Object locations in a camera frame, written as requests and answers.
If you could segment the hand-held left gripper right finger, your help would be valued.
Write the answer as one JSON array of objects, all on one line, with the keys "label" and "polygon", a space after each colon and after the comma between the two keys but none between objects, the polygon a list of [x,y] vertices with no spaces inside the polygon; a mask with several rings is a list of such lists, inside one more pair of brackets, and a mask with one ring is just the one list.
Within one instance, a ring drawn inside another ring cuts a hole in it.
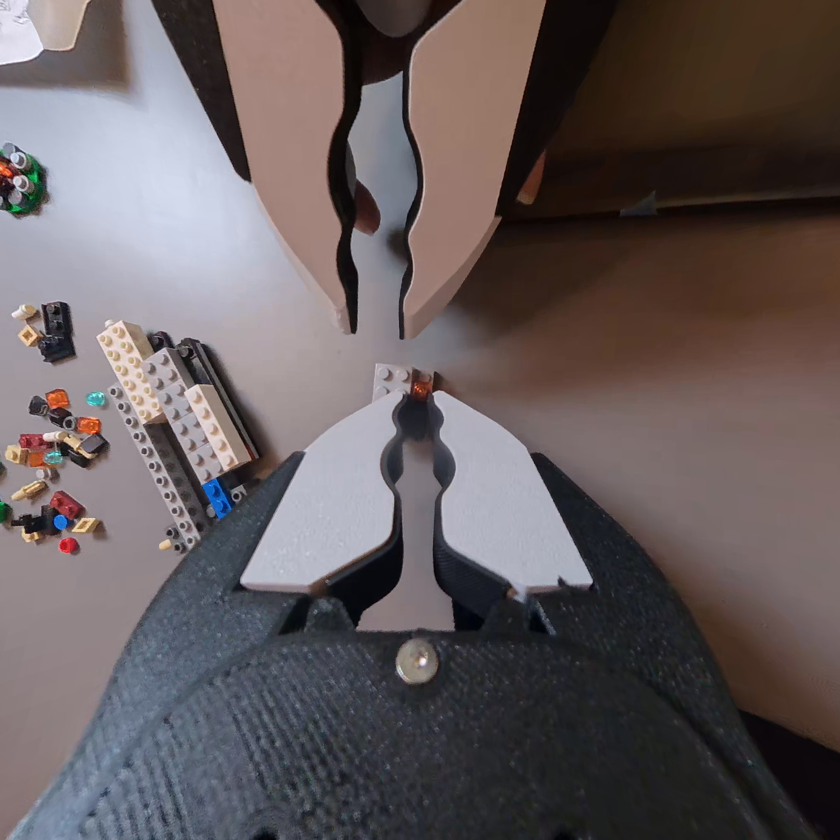
[{"label": "hand-held left gripper right finger", "polygon": [[440,588],[457,603],[589,589],[592,575],[526,446],[444,391],[428,412]]}]

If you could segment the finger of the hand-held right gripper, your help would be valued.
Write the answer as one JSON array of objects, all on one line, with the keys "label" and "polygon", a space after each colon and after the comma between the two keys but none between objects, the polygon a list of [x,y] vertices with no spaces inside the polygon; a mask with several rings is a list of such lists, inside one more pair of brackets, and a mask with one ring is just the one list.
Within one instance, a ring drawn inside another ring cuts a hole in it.
[{"label": "finger of the hand-held right gripper", "polygon": [[411,258],[402,337],[448,305],[496,231],[544,1],[464,1],[416,42],[407,128],[419,155],[419,198],[407,224]]},{"label": "finger of the hand-held right gripper", "polygon": [[354,333],[349,134],[361,104],[360,12],[354,2],[213,5],[255,190],[299,276]]}]

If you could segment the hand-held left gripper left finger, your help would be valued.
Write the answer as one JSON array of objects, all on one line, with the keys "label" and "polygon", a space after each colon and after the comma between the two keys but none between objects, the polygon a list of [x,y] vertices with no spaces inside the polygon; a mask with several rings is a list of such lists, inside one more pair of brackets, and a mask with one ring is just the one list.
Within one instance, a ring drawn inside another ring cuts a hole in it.
[{"label": "hand-held left gripper left finger", "polygon": [[303,452],[240,584],[314,594],[371,559],[396,534],[403,474],[403,392],[345,417]]}]

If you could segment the small grey lego assembly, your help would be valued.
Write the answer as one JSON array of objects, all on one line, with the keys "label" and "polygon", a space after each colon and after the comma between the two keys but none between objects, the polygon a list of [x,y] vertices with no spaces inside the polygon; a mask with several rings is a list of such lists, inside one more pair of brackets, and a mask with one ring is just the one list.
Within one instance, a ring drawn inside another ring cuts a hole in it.
[{"label": "small grey lego assembly", "polygon": [[438,375],[434,371],[428,371],[407,364],[377,363],[374,367],[371,401],[374,403],[383,397],[397,393],[405,395],[409,402],[417,403],[411,400],[409,392],[412,380],[421,376],[432,377],[434,379],[435,391],[438,386]]}]

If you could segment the pile of lego pieces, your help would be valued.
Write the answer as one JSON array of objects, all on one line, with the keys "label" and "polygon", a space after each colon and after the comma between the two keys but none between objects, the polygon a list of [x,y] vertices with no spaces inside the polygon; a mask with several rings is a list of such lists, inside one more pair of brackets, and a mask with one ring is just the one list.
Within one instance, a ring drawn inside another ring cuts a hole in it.
[{"label": "pile of lego pieces", "polygon": [[25,412],[26,425],[2,433],[2,480],[8,472],[9,492],[2,497],[2,530],[17,534],[26,544],[55,540],[58,551],[75,555],[79,537],[102,530],[98,518],[61,485],[64,468],[89,470],[109,451],[98,415],[85,414],[107,404],[104,392],[92,392],[72,402],[67,389],[55,386],[14,396],[2,382],[2,412]]}]

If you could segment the long grey lego build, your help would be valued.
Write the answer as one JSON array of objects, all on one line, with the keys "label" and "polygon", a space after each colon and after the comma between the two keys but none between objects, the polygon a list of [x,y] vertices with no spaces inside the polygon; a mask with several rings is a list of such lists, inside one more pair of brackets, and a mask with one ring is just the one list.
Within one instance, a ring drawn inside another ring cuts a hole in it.
[{"label": "long grey lego build", "polygon": [[204,343],[125,320],[105,321],[97,341],[116,379],[108,395],[171,520],[160,549],[188,553],[246,499],[257,443]]}]

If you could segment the green round lego campfire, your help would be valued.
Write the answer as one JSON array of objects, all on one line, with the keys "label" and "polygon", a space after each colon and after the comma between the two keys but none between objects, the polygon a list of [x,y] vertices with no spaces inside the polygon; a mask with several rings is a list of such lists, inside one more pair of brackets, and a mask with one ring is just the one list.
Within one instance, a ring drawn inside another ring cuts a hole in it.
[{"label": "green round lego campfire", "polygon": [[1,148],[1,209],[14,216],[39,211],[46,200],[46,171],[33,155],[15,143]]}]

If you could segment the person's right hand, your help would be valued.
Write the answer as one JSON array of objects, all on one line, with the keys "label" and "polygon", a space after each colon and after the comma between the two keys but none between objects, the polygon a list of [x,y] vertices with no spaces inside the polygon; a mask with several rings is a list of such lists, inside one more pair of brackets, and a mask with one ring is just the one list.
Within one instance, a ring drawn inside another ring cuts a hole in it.
[{"label": "person's right hand", "polygon": [[[546,158],[547,151],[544,150],[518,193],[517,202],[519,204],[531,205],[536,200],[543,180]],[[353,181],[352,186],[355,206],[353,226],[364,235],[373,236],[382,222],[380,208],[368,188],[357,178]]]}]

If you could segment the printed white paper bag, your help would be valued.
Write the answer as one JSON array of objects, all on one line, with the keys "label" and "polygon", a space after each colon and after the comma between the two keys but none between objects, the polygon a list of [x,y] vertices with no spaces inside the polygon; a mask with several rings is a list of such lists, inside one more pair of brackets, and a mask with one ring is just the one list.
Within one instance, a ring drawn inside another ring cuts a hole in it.
[{"label": "printed white paper bag", "polygon": [[1,1],[1,65],[76,44],[89,1]]}]

